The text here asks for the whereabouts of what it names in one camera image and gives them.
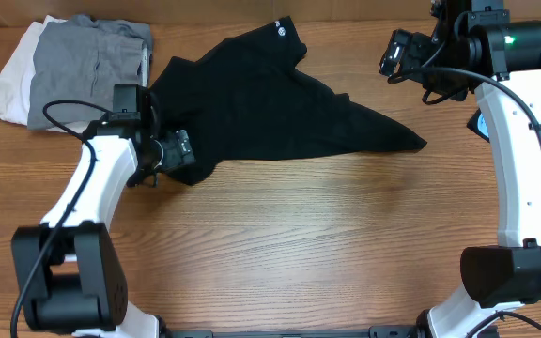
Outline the black polo shirt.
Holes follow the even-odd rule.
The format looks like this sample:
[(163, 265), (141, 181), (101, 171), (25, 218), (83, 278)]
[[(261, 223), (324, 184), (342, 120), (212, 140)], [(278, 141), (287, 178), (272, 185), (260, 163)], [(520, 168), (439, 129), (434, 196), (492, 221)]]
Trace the black polo shirt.
[(284, 17), (224, 39), (197, 61), (172, 57), (150, 90), (162, 125), (187, 131), (195, 162), (169, 176), (195, 185), (222, 161), (425, 147), (406, 126), (297, 70), (306, 52)]

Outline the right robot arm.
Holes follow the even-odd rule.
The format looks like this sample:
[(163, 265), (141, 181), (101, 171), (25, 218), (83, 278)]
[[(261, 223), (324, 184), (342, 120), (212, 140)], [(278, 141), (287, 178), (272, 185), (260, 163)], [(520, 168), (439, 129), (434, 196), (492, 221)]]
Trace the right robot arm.
[(494, 337), (495, 322), (541, 300), (541, 22), (514, 22), (501, 1), (436, 1), (429, 35), (395, 30), (381, 59), (390, 83), (424, 102), (476, 97), (499, 196), (498, 241), (460, 257), (461, 284), (412, 326), (373, 337)]

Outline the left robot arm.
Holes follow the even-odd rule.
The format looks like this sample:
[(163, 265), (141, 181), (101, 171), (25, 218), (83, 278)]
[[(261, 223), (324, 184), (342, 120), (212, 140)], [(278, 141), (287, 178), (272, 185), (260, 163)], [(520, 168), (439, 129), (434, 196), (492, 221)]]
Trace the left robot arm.
[(117, 84), (113, 107), (77, 132), (49, 115), (82, 144), (69, 184), (38, 225), (11, 240), (19, 296), (9, 334), (23, 318), (32, 331), (72, 337), (168, 337), (164, 321), (132, 304), (110, 238), (125, 188), (193, 164), (185, 130), (163, 131), (157, 99), (138, 84)]

